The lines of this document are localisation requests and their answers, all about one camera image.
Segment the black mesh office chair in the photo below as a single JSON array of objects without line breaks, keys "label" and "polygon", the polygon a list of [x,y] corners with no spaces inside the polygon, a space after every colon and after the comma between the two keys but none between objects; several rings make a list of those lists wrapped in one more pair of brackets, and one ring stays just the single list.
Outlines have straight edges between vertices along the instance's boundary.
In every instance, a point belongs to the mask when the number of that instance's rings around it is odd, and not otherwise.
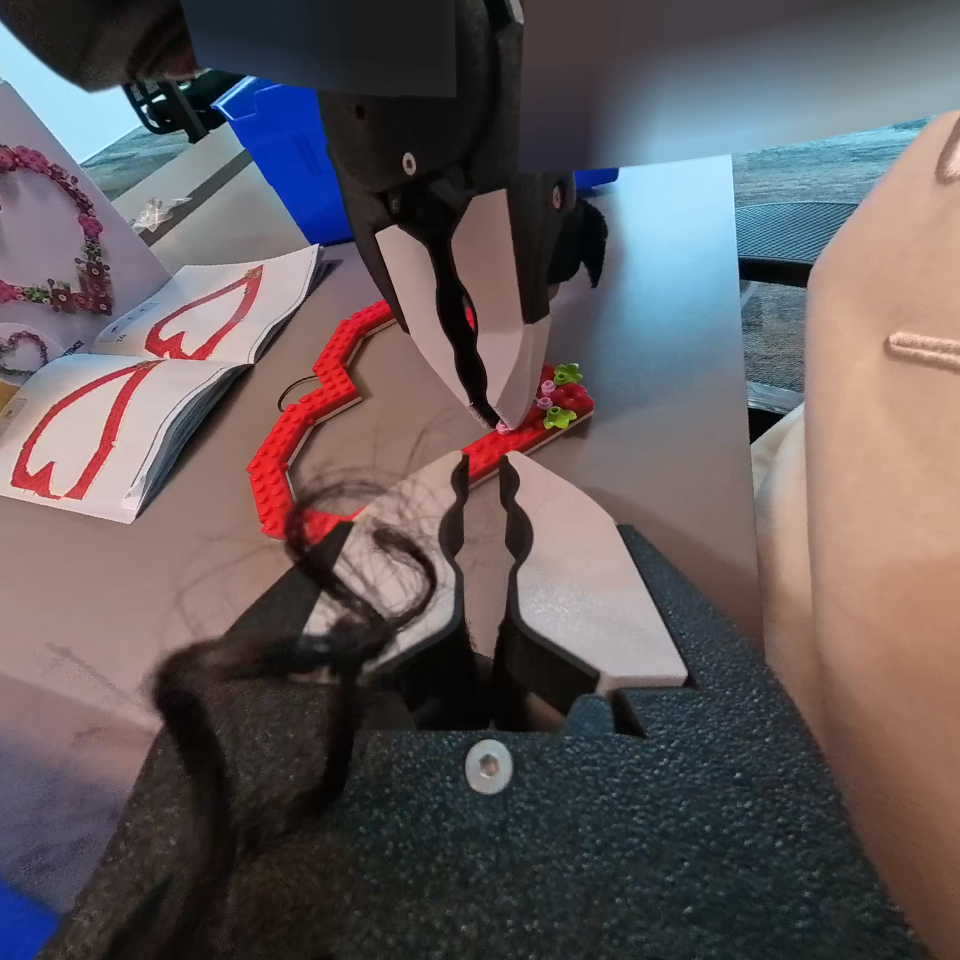
[{"label": "black mesh office chair", "polygon": [[806,289],[824,248],[858,209],[857,202],[790,201],[734,210],[741,282]]}]

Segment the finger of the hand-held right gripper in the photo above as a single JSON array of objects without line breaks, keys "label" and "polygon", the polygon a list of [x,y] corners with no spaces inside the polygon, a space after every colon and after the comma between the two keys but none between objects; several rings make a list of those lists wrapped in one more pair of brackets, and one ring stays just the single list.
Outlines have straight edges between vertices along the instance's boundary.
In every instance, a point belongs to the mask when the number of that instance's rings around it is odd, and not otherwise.
[{"label": "finger of the hand-held right gripper", "polygon": [[507,191],[473,197],[453,231],[451,254],[475,319],[485,398],[510,429],[519,428],[539,390],[550,318],[522,314]]},{"label": "finger of the hand-held right gripper", "polygon": [[410,232],[399,224],[376,234],[406,330],[454,397],[485,426],[498,416],[487,399],[488,380],[467,319],[466,297],[453,263],[450,234]]}]

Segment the grey desk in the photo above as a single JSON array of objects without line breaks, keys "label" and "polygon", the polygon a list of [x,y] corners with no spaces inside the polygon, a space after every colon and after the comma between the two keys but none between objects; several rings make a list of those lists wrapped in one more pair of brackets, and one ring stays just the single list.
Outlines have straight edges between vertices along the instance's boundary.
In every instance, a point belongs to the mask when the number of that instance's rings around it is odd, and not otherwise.
[{"label": "grey desk", "polygon": [[[593,417],[536,453],[761,633],[731,161],[630,167],[597,198],[600,284],[553,301],[548,355]],[[64,913],[157,724],[142,682],[226,630],[288,569],[246,468],[337,324],[379,300],[352,245],[186,446],[131,525],[2,499],[2,880]]]}]

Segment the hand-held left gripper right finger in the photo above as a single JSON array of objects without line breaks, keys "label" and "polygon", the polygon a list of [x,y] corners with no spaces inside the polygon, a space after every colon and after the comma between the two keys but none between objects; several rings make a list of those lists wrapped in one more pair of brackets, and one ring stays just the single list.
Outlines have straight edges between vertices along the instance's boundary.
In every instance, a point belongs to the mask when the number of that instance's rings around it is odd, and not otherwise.
[{"label": "hand-held left gripper right finger", "polygon": [[606,510],[520,452],[501,457],[499,492],[511,567],[498,692],[565,715],[584,695],[686,686],[690,669]]}]

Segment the person's beige top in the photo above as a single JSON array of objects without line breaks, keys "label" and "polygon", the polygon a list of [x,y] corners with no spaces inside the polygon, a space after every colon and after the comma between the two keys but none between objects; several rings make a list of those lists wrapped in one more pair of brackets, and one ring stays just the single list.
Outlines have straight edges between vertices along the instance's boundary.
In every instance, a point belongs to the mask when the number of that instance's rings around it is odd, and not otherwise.
[{"label": "person's beige top", "polygon": [[958,113],[816,262],[804,402],[753,445],[765,656],[894,902],[958,958]]}]

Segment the white instruction booklet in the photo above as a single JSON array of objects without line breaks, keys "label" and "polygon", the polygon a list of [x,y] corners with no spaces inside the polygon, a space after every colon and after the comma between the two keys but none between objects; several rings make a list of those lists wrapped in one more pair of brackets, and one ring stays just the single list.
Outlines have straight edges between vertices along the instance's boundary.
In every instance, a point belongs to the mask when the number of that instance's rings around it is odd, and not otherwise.
[{"label": "white instruction booklet", "polygon": [[1,494],[133,523],[224,393],[330,267],[323,246],[185,266],[2,408]]}]

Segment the clear plastic wrapper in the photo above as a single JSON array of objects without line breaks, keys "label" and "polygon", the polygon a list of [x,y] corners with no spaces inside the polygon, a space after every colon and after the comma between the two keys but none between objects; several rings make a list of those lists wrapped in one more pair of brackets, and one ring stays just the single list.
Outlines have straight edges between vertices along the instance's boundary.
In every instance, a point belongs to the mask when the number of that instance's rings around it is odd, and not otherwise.
[{"label": "clear plastic wrapper", "polygon": [[190,201],[191,197],[171,199],[152,197],[133,218],[128,220],[128,225],[137,234],[155,233],[171,220],[176,210],[189,204]]}]

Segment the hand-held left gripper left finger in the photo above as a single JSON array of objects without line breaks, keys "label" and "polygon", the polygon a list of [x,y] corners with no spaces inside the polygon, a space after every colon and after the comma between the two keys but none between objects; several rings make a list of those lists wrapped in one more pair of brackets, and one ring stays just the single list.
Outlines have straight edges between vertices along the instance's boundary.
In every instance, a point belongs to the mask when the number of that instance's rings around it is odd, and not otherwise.
[{"label": "hand-held left gripper left finger", "polygon": [[469,462],[447,453],[382,491],[306,555],[318,597],[299,646],[308,669],[336,656],[384,675],[465,625],[463,546]]}]

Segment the white and yellow set box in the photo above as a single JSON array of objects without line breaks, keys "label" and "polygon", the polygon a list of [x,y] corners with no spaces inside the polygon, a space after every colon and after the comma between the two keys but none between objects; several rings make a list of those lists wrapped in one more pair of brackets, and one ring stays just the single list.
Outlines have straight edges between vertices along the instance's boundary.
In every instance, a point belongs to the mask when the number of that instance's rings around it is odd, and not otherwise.
[{"label": "white and yellow set box", "polygon": [[170,279],[150,247],[1,83],[1,399],[82,352]]}]

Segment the red brick heart frame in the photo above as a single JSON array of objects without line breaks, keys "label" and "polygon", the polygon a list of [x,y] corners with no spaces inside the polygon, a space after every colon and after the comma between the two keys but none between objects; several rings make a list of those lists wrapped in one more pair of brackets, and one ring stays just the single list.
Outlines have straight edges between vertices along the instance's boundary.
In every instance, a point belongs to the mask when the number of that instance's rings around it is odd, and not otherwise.
[{"label": "red brick heart frame", "polygon": [[[269,539],[283,538],[286,522],[294,509],[294,491],[288,472],[303,443],[316,427],[361,402],[361,392],[350,374],[354,356],[366,341],[396,322],[384,300],[343,319],[313,365],[318,387],[280,410],[249,461],[246,473],[254,507],[261,532]],[[543,365],[539,385],[552,379],[555,366]],[[583,411],[565,430],[546,430],[543,426],[546,412],[534,404],[521,426],[509,435],[501,436],[494,429],[466,446],[462,454],[469,460],[468,487],[474,489],[496,476],[500,459],[507,453],[532,453],[572,427],[586,423],[594,414],[592,400],[593,409]]]}]

